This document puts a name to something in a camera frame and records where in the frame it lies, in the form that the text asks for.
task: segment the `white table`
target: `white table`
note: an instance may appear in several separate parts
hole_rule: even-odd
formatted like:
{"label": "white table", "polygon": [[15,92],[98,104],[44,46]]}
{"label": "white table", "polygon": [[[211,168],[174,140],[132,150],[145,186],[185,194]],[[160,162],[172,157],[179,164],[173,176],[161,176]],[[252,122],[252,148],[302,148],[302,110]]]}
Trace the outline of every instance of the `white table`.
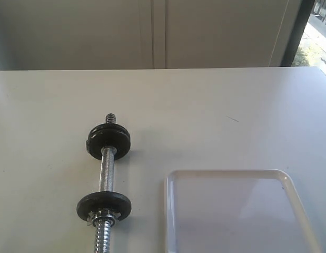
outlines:
{"label": "white table", "polygon": [[132,137],[112,252],[164,252],[163,182],[184,169],[285,171],[326,251],[326,76],[262,68],[0,72],[0,253],[92,252],[75,208],[98,189],[85,140],[109,112]]}

